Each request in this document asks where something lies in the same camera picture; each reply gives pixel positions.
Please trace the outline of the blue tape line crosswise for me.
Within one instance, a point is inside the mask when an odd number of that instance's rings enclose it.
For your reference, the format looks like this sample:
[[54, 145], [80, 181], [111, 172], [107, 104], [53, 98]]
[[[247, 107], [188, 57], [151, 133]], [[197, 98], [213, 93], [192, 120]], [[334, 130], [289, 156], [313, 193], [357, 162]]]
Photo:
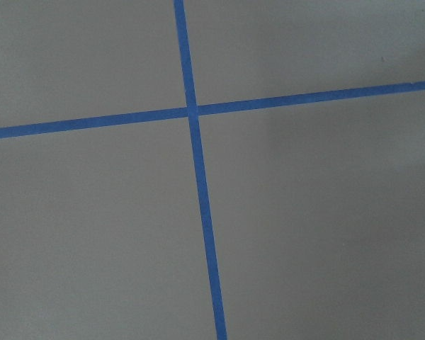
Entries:
[[[425, 81], [408, 82], [402, 84], [388, 84], [380, 86], [367, 86], [354, 89], [321, 91], [314, 93], [303, 93], [270, 98], [258, 98], [225, 103], [213, 103], [198, 106], [198, 112], [200, 115], [215, 115], [245, 110], [251, 111], [264, 108], [296, 106], [308, 103], [338, 101], [344, 99], [363, 98], [371, 96], [383, 96], [415, 91], [425, 91]], [[187, 108], [167, 108], [162, 110], [105, 115], [92, 118], [79, 118], [73, 120], [61, 120], [48, 123], [16, 125], [9, 127], [0, 127], [0, 139], [23, 137], [28, 135], [49, 134], [55, 132], [66, 132], [71, 130], [102, 128], [116, 125], [127, 125], [133, 123], [171, 120], [177, 118], [186, 118], [187, 116]]]

